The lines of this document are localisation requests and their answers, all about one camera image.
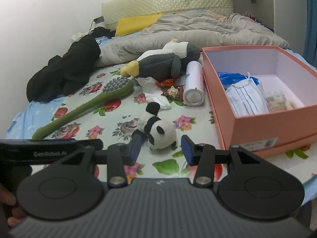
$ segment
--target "gray ribbed surface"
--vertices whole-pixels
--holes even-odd
[[[241,219],[218,203],[210,190],[188,179],[134,179],[111,190],[87,215],[63,223],[26,219],[17,238],[301,238],[309,231],[296,220],[258,223]]]

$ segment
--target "bed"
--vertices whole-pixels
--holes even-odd
[[[162,12],[165,15],[153,26],[141,32],[116,37],[101,43],[101,56],[97,64],[99,68],[91,76],[89,83],[68,97],[60,97],[46,104],[31,102],[23,112],[14,118],[7,131],[7,139],[30,139],[39,127],[45,126],[102,92],[105,83],[120,75],[120,68],[125,62],[136,59],[146,50],[162,48],[171,38],[178,38],[180,41],[190,39],[201,47],[236,44],[278,45],[310,66],[300,55],[287,49],[287,41],[249,18],[233,14],[232,0],[113,0],[103,3],[102,11],[105,27],[110,30],[116,28],[120,18]],[[190,20],[203,18],[203,22],[216,20],[215,26],[221,26],[221,29],[203,29],[184,23],[175,25],[175,20],[180,17]],[[160,28],[160,26],[167,25],[169,27],[172,25],[168,31],[165,27]],[[220,40],[219,36],[227,36],[227,39]],[[183,84],[184,78],[184,76],[180,76],[177,83]],[[208,143],[219,149],[207,92],[205,92],[204,104],[199,107],[188,107],[173,100],[170,101],[170,105],[172,109],[161,111],[159,116],[175,124],[178,136],[177,145],[155,152],[150,151],[144,144],[137,163],[132,167],[125,166],[129,182],[136,177],[188,177],[192,180],[196,167],[187,165],[183,156],[180,147],[180,138],[183,134],[187,134],[195,143]],[[99,138],[103,141],[105,148],[118,142],[128,143],[132,131],[135,129],[137,118],[140,112],[145,111],[145,107],[146,98],[142,93],[142,88],[136,86],[130,96],[97,108],[50,134],[47,138],[75,138],[77,140]],[[286,154],[281,154],[267,160],[304,183],[305,203],[317,196],[317,177],[314,176],[317,173],[317,143],[300,150],[308,156],[307,159],[297,156],[290,159]],[[33,166],[33,172],[44,167]],[[226,174],[226,166],[217,165],[215,181],[220,181]],[[101,181],[106,181],[106,166],[98,165],[95,175]]]

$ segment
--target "face mask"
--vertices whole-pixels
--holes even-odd
[[[231,104],[235,102],[235,113],[237,116],[268,113],[264,97],[252,78],[239,81],[227,89]]]

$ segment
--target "blue plastic bag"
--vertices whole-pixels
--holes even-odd
[[[245,80],[248,77],[240,73],[217,72],[217,74],[225,89],[232,84]],[[251,78],[253,79],[256,86],[259,85],[259,80],[257,78],[255,77],[251,77]]]

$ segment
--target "quilted headboard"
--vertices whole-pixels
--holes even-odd
[[[217,14],[233,13],[233,0],[112,0],[102,3],[106,28],[115,30],[118,20],[126,17],[209,9]]]

